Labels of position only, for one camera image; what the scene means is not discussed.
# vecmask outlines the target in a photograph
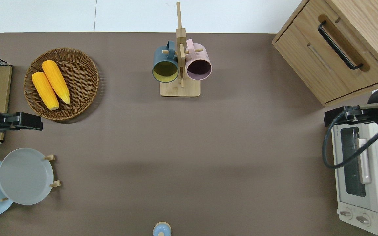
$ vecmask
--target wooden cabinet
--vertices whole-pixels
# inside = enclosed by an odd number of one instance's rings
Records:
[[[303,0],[273,45],[324,106],[378,89],[378,0]]]

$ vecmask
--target black handle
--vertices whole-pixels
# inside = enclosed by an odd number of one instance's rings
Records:
[[[323,25],[326,23],[326,21],[323,21],[319,27],[318,31],[321,34],[321,36],[326,40],[326,42],[329,44],[329,46],[333,49],[333,51],[338,54],[338,56],[342,59],[342,61],[348,66],[351,70],[356,70],[363,66],[363,64],[359,64],[358,66],[352,64],[352,62],[348,59],[348,57],[341,51],[341,49],[336,45],[336,43],[330,38],[330,36],[325,32],[323,29]]]

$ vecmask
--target black cable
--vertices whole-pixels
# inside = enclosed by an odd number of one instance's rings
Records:
[[[342,161],[341,163],[337,164],[337,165],[331,165],[328,161],[327,161],[327,153],[326,153],[326,150],[327,150],[327,141],[329,140],[329,136],[330,136],[330,131],[332,130],[333,126],[335,125],[336,122],[338,122],[338,120],[344,116],[347,112],[350,112],[352,111],[353,109],[360,109],[360,106],[354,106],[354,107],[349,107],[348,109],[345,109],[344,111],[342,111],[341,113],[339,113],[339,115],[337,115],[335,117],[335,119],[332,121],[332,123],[330,123],[330,126],[329,128],[327,129],[327,132],[326,132],[326,135],[325,135],[325,138],[323,140],[323,145],[322,145],[322,157],[323,157],[323,162],[324,164],[330,168],[330,169],[338,169],[338,168],[341,168],[343,166],[345,166],[346,164],[350,163],[352,160],[354,160],[355,158],[357,158],[363,151],[365,151],[370,145],[372,145],[377,139],[378,139],[378,133],[376,133],[371,139],[369,139],[363,146],[361,146],[352,156],[348,157],[347,159],[344,159],[344,161]]]

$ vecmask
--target corn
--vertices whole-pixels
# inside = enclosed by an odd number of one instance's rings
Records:
[[[55,93],[66,104],[69,104],[69,90],[56,62],[53,60],[45,60],[42,64],[42,68]]]
[[[56,95],[51,87],[51,84],[46,78],[45,73],[37,72],[34,73],[32,76],[32,81],[34,86],[36,87],[37,92],[39,93],[40,98],[42,99],[43,103],[49,110],[56,110],[59,108],[59,102],[56,98]]]

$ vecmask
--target woven tray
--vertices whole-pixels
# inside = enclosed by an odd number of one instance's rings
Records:
[[[58,98],[59,108],[48,110],[31,80],[35,72],[43,72],[42,63],[53,60],[58,65],[69,90],[70,103]],[[99,72],[90,57],[73,48],[56,48],[45,52],[30,65],[24,78],[24,96],[38,115],[54,120],[68,120],[84,112],[93,102],[99,87]]]

